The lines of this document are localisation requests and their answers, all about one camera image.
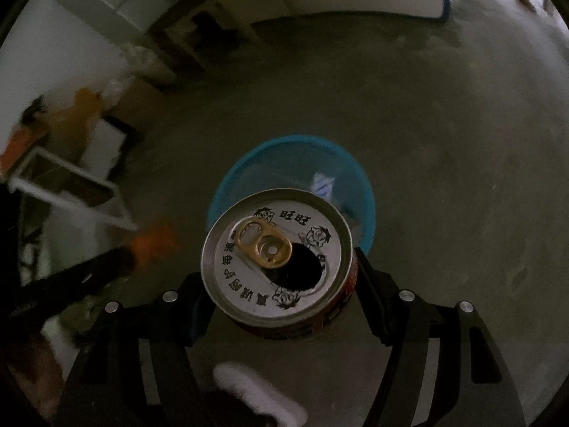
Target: pull tab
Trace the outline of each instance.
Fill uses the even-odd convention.
[[[250,243],[241,239],[245,229],[250,226],[260,226],[261,231]],[[292,255],[292,243],[279,229],[257,217],[249,217],[235,231],[235,244],[262,268],[279,268],[285,265]]]

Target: can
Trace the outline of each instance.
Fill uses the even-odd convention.
[[[357,259],[348,224],[332,204],[279,188],[242,199],[214,223],[201,275],[239,326],[291,339],[322,330],[348,303]]]

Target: silver can top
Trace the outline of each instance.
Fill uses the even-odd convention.
[[[263,244],[268,262],[277,249],[264,239],[281,233],[292,243],[292,257],[279,269],[263,268],[266,261],[253,261],[237,245],[237,231],[241,244],[245,238]],[[231,318],[249,326],[281,327],[328,305],[345,284],[352,255],[348,225],[333,205],[300,189],[271,189],[241,200],[216,221],[204,244],[201,274],[213,301]],[[312,270],[305,271],[305,264]],[[292,282],[305,285],[283,281],[286,268]]]

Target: gray floor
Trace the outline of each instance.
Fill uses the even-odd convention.
[[[197,271],[208,203],[231,165],[267,139],[320,135],[372,183],[372,264],[428,301],[470,300],[532,420],[569,371],[564,39],[501,0],[455,0],[445,24],[328,15],[259,28],[266,47],[244,46],[217,75],[188,80],[129,156],[122,188],[135,218],[169,218],[185,246],[114,293],[138,304]],[[216,312],[190,355],[204,387],[215,363],[242,361],[303,403],[309,427],[352,426],[389,349],[353,300],[332,329],[290,343]]]

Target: blue edge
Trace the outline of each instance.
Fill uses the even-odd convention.
[[[365,199],[365,220],[366,225],[369,224],[369,228],[366,229],[366,232],[363,234],[363,239],[360,242],[359,247],[363,252],[367,255],[372,248],[373,238],[376,233],[376,202],[373,197],[373,190],[372,186],[369,184],[368,176],[361,168],[361,165],[355,160],[348,151],[344,148],[338,146],[331,141],[328,141],[324,138],[319,138],[318,136],[311,136],[311,135],[290,135],[290,136],[283,136],[281,138],[271,139],[266,141],[265,143],[260,144],[255,149],[249,151],[245,154],[241,159],[239,159],[234,166],[229,170],[227,175],[224,176],[221,184],[217,188],[215,195],[213,196],[212,202],[209,205],[208,215],[207,215],[207,228],[210,229],[219,215],[225,212],[229,207],[220,207],[220,199],[223,194],[226,193],[229,184],[235,177],[235,175],[243,169],[243,167],[255,157],[259,152],[263,152],[265,149],[272,147],[276,144],[283,144],[283,143],[308,143],[314,144],[316,146],[320,146],[322,148],[327,149],[328,151],[332,152],[343,158],[344,160],[351,163],[355,173],[357,174],[358,179],[362,182],[363,186],[363,197]]]

